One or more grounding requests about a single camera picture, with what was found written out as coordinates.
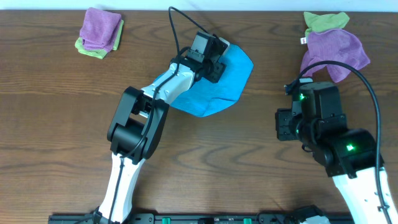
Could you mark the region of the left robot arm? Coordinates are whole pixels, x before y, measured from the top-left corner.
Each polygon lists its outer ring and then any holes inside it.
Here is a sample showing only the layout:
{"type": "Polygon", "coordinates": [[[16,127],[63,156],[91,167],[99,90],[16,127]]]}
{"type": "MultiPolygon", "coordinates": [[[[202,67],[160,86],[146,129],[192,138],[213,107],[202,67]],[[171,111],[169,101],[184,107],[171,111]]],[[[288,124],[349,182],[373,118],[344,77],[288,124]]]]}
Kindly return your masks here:
{"type": "Polygon", "coordinates": [[[107,133],[113,164],[93,223],[124,223],[129,219],[140,170],[160,142],[170,105],[201,78],[217,83],[226,68],[219,59],[229,47],[227,40],[199,31],[193,44],[179,50],[169,69],[152,84],[140,90],[125,89],[107,133]]]}

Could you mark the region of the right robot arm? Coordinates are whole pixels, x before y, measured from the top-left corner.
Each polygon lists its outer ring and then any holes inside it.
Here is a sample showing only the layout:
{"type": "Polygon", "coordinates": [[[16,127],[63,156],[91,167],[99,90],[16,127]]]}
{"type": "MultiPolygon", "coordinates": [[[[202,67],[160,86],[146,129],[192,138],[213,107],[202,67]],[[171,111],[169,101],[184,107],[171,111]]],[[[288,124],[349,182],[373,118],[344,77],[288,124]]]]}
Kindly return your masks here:
{"type": "Polygon", "coordinates": [[[338,87],[331,82],[287,85],[290,109],[275,114],[280,141],[298,140],[333,179],[355,223],[397,223],[384,169],[376,188],[376,141],[365,129],[348,129],[338,87]]]}

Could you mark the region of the blue microfiber cloth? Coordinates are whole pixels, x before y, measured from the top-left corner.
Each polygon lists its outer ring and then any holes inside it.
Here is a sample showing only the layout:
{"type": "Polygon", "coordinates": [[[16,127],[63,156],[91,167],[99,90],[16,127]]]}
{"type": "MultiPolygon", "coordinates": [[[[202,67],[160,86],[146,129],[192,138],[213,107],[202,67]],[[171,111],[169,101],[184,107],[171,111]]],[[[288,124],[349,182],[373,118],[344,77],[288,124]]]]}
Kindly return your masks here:
{"type": "Polygon", "coordinates": [[[220,58],[220,62],[226,68],[218,83],[202,78],[179,95],[171,107],[202,118],[234,105],[244,90],[254,64],[239,46],[233,44],[220,58]]]}

